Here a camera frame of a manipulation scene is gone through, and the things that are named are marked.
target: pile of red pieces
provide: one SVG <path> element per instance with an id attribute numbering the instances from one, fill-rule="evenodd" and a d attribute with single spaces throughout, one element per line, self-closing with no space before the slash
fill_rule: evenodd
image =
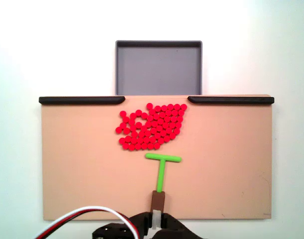
<path id="1" fill-rule="evenodd" d="M 125 111 L 120 112 L 122 123 L 115 131 L 127 135 L 118 141 L 123 149 L 159 149 L 161 144 L 175 139 L 180 133 L 187 105 L 169 104 L 153 107 L 152 103 L 148 103 L 146 107 L 148 113 L 137 110 L 127 116 Z M 138 118 L 145 120 L 146 123 L 135 122 Z"/>

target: white wall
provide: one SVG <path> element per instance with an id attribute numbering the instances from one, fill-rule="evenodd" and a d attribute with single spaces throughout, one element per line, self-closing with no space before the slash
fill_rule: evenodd
<path id="1" fill-rule="evenodd" d="M 272 219 L 184 223 L 210 239 L 304 239 L 304 0 L 0 1 L 0 238 L 48 224 L 38 97 L 113 95 L 118 39 L 202 40 L 205 94 L 275 97 Z"/>

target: cable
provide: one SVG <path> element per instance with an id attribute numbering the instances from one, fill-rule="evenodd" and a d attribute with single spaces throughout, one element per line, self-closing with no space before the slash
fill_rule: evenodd
<path id="1" fill-rule="evenodd" d="M 93 211 L 105 211 L 110 212 L 116 215 L 118 218 L 120 218 L 131 230 L 131 232 L 134 235 L 134 239 L 139 239 L 139 233 L 135 225 L 123 214 L 118 213 L 110 208 L 107 207 L 101 207 L 101 206 L 88 206 L 88 207 L 82 207 L 78 208 L 74 211 L 71 211 L 67 213 L 66 215 L 63 215 L 62 217 L 58 218 L 57 220 L 53 221 L 48 227 L 46 227 L 41 233 L 39 233 L 35 239 L 45 239 L 47 238 L 51 233 L 56 231 L 59 227 L 64 225 L 65 223 L 71 221 L 72 219 L 78 217 L 81 214 L 87 213 L 87 212 L 93 212 Z"/>

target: gray tray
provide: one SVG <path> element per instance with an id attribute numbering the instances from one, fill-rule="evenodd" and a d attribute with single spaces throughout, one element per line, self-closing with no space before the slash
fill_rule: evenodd
<path id="1" fill-rule="evenodd" d="M 201 95 L 201 41 L 117 41 L 117 95 Z"/>

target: wooden board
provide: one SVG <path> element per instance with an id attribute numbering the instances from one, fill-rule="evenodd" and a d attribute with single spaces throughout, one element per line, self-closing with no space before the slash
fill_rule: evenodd
<path id="1" fill-rule="evenodd" d="M 159 150 L 125 151 L 119 112 L 187 104 L 181 133 Z M 159 162 L 166 163 L 164 212 L 178 219 L 271 217 L 271 105 L 197 105 L 186 96 L 126 96 L 119 105 L 42 106 L 44 219 L 88 205 L 131 217 L 149 211 Z M 79 219 L 114 219 L 92 213 Z"/>

